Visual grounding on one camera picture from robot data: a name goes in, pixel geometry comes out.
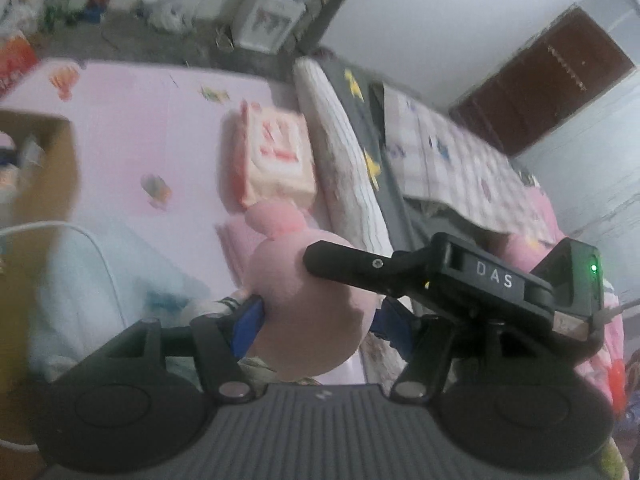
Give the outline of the pink balloon play mat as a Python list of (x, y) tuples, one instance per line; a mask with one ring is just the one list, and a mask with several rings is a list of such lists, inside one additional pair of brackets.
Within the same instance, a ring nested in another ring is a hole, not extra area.
[(239, 289), (216, 226), (245, 209), (228, 187), (231, 135), (242, 101), (298, 112), (294, 90), (228, 73), (67, 60), (40, 64), (1, 102), (2, 110), (58, 116), (74, 128), (79, 170), (66, 220), (11, 224), (13, 203), (43, 160), (32, 152), (13, 188), (1, 194), (1, 257), (20, 233), (115, 218), (139, 234), (216, 299)]

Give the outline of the pink plush toy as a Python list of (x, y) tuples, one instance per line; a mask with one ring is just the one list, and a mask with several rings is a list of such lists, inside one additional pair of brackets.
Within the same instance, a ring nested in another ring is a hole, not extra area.
[(250, 353), (284, 382), (326, 374), (348, 361), (381, 305), (374, 292), (316, 278), (303, 263), (315, 242), (352, 248), (334, 233), (308, 226), (285, 200), (263, 200), (245, 211), (246, 224), (265, 239), (250, 256), (244, 289), (262, 298), (265, 321)]

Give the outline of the pink wet wipes pack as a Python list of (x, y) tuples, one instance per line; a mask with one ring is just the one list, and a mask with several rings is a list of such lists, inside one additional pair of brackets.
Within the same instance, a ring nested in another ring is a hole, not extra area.
[(231, 135), (228, 187), (242, 209), (287, 200), (307, 211), (317, 198), (314, 154), (302, 114), (244, 100)]

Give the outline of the white plastic shopping bag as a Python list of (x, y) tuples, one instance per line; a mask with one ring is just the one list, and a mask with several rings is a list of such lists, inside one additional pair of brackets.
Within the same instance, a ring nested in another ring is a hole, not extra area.
[(28, 368), (54, 382), (148, 313), (151, 292), (204, 299), (210, 289), (115, 218), (57, 226), (30, 318)]

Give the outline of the dark wooden door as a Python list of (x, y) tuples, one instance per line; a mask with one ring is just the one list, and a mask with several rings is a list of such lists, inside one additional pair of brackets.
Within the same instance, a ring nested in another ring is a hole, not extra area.
[(574, 6), (454, 103), (449, 116), (503, 154), (515, 156), (633, 69), (615, 41)]

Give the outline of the white water dispenser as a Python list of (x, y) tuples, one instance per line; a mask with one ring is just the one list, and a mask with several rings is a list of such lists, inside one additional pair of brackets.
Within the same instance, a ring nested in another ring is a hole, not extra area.
[(231, 24), (235, 47), (277, 54), (306, 10), (296, 0), (243, 0)]

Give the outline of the grey star blanket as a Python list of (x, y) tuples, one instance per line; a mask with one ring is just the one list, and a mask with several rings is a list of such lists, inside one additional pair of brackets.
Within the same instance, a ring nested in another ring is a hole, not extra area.
[(491, 242), (489, 232), (474, 226), (447, 206), (422, 203), (401, 195), (386, 145), (382, 82), (328, 50), (316, 53), (314, 60), (319, 63), (341, 101), (360, 148), (381, 166), (373, 191), (393, 248), (416, 250), (434, 234), (446, 232), (487, 250)]

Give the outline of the orange red plastic bag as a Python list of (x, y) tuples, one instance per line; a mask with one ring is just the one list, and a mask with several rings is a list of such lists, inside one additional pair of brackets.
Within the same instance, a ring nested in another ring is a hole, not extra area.
[(2, 38), (0, 96), (5, 96), (12, 90), (37, 64), (36, 52), (21, 32)]

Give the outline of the brown cardboard box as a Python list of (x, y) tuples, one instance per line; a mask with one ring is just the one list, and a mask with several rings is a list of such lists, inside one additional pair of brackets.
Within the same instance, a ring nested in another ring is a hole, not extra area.
[[(11, 224), (66, 220), (73, 210), (79, 170), (72, 123), (63, 117), (2, 110), (1, 131), (24, 148), (32, 136), (43, 160), (13, 203)], [(58, 238), (55, 228), (20, 233), (1, 257), (1, 439), (32, 443), (37, 404), (28, 378), (29, 315), (37, 282)]]

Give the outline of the checked patterned bedsheet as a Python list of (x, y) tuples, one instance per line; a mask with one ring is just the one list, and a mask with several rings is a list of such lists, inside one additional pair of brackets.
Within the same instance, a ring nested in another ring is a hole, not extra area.
[(552, 242), (508, 156), (391, 86), (383, 106), (387, 157), (403, 196), (446, 206), (486, 231)]

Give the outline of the pink knitted cloth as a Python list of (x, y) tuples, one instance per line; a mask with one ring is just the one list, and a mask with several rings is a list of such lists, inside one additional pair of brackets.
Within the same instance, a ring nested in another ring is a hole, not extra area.
[(250, 257), (264, 237), (246, 223), (242, 214), (236, 214), (216, 226), (216, 232), (235, 284), (241, 288)]

